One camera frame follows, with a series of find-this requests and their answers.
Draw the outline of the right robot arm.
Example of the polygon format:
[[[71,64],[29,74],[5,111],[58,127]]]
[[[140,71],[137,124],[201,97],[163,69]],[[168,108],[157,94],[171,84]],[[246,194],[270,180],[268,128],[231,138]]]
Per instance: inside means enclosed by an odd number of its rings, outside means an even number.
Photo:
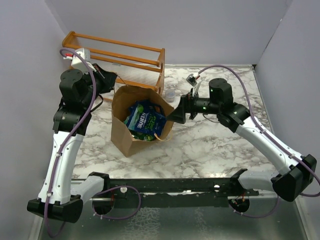
[[[186,114],[194,119],[197,114],[216,115],[218,122],[255,146],[275,167],[275,172],[244,170],[230,182],[229,189],[240,196],[249,189],[275,192],[287,202],[299,196],[314,177],[317,161],[308,154],[292,150],[270,131],[242,104],[234,102],[232,86],[223,78],[209,81],[209,97],[199,97],[198,85],[182,95],[178,106],[166,117],[168,121],[184,124]]]

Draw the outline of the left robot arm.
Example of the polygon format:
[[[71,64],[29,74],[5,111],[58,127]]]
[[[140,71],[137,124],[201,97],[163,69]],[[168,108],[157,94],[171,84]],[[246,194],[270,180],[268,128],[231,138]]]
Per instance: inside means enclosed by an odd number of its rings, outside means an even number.
[[[95,194],[103,198],[111,190],[108,175],[93,173],[77,187],[71,179],[78,150],[92,117],[93,101],[114,90],[117,75],[94,64],[93,76],[68,69],[60,76],[62,98],[53,117],[53,148],[46,178],[37,198],[27,210],[44,219],[75,223],[84,204]]]

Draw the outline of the blue green chips bag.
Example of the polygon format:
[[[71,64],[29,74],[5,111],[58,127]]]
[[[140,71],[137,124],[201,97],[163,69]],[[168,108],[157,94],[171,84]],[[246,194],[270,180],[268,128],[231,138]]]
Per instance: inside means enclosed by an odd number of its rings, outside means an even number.
[[[160,137],[167,122],[163,108],[149,100],[136,101],[128,108],[129,116],[124,124],[129,131]]]

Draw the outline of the brown paper bag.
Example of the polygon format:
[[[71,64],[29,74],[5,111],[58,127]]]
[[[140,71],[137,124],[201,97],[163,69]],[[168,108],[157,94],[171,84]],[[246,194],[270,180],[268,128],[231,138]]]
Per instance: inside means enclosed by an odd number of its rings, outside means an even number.
[[[170,139],[169,134],[174,124],[172,121],[166,122],[159,138],[153,141],[139,140],[132,136],[124,121],[130,115],[129,108],[136,101],[143,100],[149,100],[154,104],[160,105],[165,116],[168,116],[174,110],[156,91],[150,88],[132,85],[120,87],[115,92],[111,104],[112,125],[110,140],[125,157],[130,157],[154,144]]]

